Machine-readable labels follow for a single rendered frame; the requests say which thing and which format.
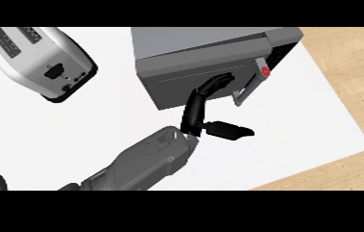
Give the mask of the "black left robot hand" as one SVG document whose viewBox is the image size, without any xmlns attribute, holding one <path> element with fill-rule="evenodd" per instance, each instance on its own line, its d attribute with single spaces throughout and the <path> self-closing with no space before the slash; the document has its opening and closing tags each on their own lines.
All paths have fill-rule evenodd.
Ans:
<svg viewBox="0 0 364 232">
<path fill-rule="evenodd" d="M 207 97 L 226 87 L 233 79 L 235 76 L 228 72 L 213 76 L 195 89 L 192 89 L 182 115 L 182 133 L 198 137 L 201 130 L 205 130 L 207 135 L 230 141 L 254 135 L 254 131 L 250 128 L 232 125 L 223 121 L 202 122 Z"/>
</svg>

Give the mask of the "dark grey microwave door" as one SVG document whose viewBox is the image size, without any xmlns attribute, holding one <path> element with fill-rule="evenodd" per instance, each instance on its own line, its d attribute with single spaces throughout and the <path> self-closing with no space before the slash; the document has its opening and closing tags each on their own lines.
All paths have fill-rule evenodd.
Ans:
<svg viewBox="0 0 364 232">
<path fill-rule="evenodd" d="M 270 53 L 269 40 L 259 38 L 139 59 L 136 75 L 157 108 L 164 110 L 183 106 L 192 89 L 228 72 L 235 79 L 210 99 L 229 96 L 244 88 L 254 75 L 254 59 L 267 57 Z"/>
</svg>

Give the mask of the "grey microwave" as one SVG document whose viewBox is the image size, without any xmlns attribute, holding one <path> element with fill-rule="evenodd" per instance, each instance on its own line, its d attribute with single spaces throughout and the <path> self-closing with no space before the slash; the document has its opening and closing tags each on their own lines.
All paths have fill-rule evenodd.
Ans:
<svg viewBox="0 0 364 232">
<path fill-rule="evenodd" d="M 272 53 L 263 58 L 270 75 L 303 37 L 296 27 L 133 27 L 130 33 L 134 63 L 139 59 L 266 38 Z"/>
</svg>

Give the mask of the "silver and black toaster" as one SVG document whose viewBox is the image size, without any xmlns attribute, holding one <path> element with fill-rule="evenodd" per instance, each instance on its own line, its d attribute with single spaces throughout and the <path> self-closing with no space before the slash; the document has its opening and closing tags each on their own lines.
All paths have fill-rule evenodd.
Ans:
<svg viewBox="0 0 364 232">
<path fill-rule="evenodd" d="M 0 27 L 0 70 L 60 103 L 96 74 L 97 65 L 56 27 Z"/>
</svg>

